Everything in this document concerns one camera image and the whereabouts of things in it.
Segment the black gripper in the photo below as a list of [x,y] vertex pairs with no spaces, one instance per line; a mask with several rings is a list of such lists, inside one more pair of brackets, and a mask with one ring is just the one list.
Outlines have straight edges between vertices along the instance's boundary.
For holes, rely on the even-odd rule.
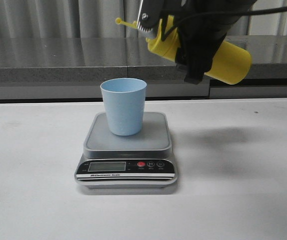
[[199,84],[211,70],[213,58],[227,32],[248,11],[253,0],[143,0],[136,27],[148,40],[160,39],[180,46],[176,68],[185,71],[184,81]]

